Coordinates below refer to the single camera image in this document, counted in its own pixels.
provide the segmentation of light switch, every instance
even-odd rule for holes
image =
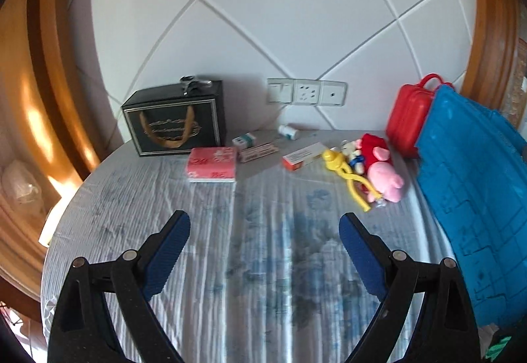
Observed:
[[[267,102],[291,104],[293,101],[293,80],[283,78],[267,79]]]

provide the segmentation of screw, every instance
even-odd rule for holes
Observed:
[[[403,260],[406,260],[407,254],[404,251],[402,251],[402,250],[395,250],[392,253],[392,256],[394,257],[395,260],[398,260],[399,262],[402,262]]]
[[[80,268],[84,265],[84,258],[76,258],[71,265],[74,268]]]
[[[137,257],[137,252],[135,250],[126,250],[123,253],[124,260],[134,260]]]
[[[445,258],[443,263],[445,264],[445,266],[447,268],[455,268],[456,267],[456,261],[454,259],[452,259],[452,258]]]

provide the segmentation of wooden bed frame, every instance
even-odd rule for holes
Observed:
[[[477,0],[461,93],[490,108],[502,106],[515,68],[518,5],[519,0]],[[37,166],[58,187],[77,188],[106,153],[82,96],[67,17],[67,0],[5,1],[0,10],[0,85]],[[43,224],[25,224],[26,230],[11,226],[16,234],[34,237]],[[45,249],[36,240],[19,243],[13,234],[0,226],[0,276],[39,301]],[[7,265],[1,262],[6,258]]]

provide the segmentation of red plush toy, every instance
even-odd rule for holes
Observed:
[[[386,141],[371,134],[363,135],[361,140],[355,142],[364,156],[366,175],[371,184],[391,202],[399,202],[402,198],[404,180],[393,168],[390,151]],[[368,195],[368,200],[373,201],[373,196]]]
[[[365,134],[361,140],[357,140],[357,143],[364,156],[366,172],[376,162],[385,161],[393,165],[388,145],[383,138]]]

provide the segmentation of white bed sheet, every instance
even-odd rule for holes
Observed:
[[[277,140],[280,154],[240,166],[231,184],[191,184],[185,156],[139,158],[131,143],[122,146],[85,181],[57,228],[43,272],[45,315],[75,257],[114,260],[182,209],[191,235],[151,306],[186,363],[344,361],[379,304],[338,237],[344,213],[355,212],[390,249],[417,261],[453,253],[415,183],[415,163],[395,154],[405,197],[363,213],[323,161],[293,173],[280,165],[285,153],[317,141],[335,146],[362,133],[304,134],[296,142]],[[141,361],[117,299],[107,300],[125,355]],[[420,304],[418,296],[391,360],[404,355]]]

